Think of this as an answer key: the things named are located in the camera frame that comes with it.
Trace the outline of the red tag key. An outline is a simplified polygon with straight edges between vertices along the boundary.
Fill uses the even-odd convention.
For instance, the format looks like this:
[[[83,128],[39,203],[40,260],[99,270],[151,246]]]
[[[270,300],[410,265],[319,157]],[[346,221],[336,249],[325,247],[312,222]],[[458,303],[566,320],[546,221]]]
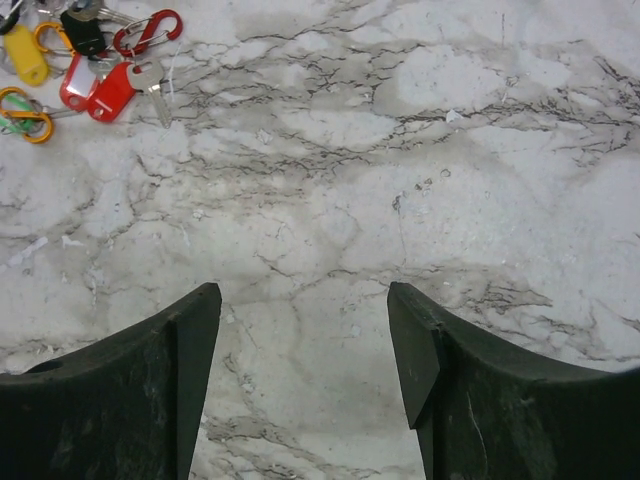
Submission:
[[[121,62],[89,97],[86,111],[96,121],[112,123],[140,92],[153,104],[161,125],[169,128],[172,116],[161,91],[164,76],[164,68],[157,60],[147,60],[140,65]]]
[[[75,112],[85,111],[91,95],[120,62],[116,57],[99,56],[91,60],[75,54],[59,88],[62,103]]]

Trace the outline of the orange carabiner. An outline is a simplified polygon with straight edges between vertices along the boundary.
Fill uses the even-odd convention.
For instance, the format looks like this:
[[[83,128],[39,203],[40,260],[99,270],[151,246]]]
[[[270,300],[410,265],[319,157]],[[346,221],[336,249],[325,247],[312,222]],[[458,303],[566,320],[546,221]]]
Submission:
[[[14,109],[5,107],[9,96],[17,96],[24,100],[29,107]],[[19,135],[30,144],[44,144],[48,142],[55,131],[53,120],[44,111],[40,111],[25,91],[18,87],[7,87],[1,90],[1,117],[18,129]]]
[[[37,48],[47,55],[74,56],[76,51],[59,22],[42,22],[33,32]]]

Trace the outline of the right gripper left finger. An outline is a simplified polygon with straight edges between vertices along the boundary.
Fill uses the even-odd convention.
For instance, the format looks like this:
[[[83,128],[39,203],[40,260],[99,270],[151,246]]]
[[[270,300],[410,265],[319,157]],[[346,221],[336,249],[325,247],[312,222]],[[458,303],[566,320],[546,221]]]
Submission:
[[[205,283],[120,332],[2,375],[2,478],[188,478],[221,305]]]

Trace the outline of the black carabiner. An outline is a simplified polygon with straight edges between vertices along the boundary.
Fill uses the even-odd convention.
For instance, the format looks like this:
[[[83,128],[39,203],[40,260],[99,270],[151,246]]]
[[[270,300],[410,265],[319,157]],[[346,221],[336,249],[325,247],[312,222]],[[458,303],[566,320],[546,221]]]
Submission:
[[[21,15],[22,0],[12,0],[10,10],[6,16],[1,16],[0,35],[8,34],[18,23]]]

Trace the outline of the red carabiner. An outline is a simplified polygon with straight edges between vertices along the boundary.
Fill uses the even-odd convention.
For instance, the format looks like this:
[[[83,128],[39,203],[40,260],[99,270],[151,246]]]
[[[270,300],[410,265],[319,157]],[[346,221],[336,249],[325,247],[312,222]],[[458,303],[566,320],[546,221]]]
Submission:
[[[133,58],[152,46],[178,39],[183,28],[183,20],[176,11],[162,9],[118,30],[113,37],[113,47],[123,57]]]

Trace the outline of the yellow tag key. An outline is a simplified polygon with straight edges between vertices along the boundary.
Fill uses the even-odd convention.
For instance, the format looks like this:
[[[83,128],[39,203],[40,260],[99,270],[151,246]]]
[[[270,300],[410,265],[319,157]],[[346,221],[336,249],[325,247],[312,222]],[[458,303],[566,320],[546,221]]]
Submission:
[[[47,80],[48,64],[28,27],[16,24],[3,36],[3,46],[22,82],[29,86],[39,86]]]

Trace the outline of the black tag key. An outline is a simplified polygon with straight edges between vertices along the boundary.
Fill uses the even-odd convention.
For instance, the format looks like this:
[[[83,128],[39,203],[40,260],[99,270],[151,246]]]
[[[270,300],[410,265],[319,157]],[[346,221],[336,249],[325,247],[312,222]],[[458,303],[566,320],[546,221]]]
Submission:
[[[137,19],[107,7],[103,0],[92,0],[74,1],[60,14],[60,21],[73,49],[84,56],[95,56],[108,49],[100,28],[102,21],[127,26]]]

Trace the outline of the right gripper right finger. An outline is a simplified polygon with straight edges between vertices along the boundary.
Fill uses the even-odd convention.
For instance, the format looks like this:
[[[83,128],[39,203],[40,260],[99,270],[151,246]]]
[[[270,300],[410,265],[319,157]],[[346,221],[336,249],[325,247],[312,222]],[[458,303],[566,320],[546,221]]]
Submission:
[[[514,345],[395,282],[389,326],[429,479],[635,479],[639,373]]]

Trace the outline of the green tag key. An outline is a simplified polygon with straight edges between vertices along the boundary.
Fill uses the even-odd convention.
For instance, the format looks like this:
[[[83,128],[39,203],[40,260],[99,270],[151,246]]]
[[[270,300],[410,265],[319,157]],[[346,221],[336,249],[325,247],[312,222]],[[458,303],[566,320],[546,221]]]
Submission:
[[[56,119],[75,115],[79,112],[10,93],[1,101],[1,132],[16,133],[31,143],[44,143],[53,135]]]

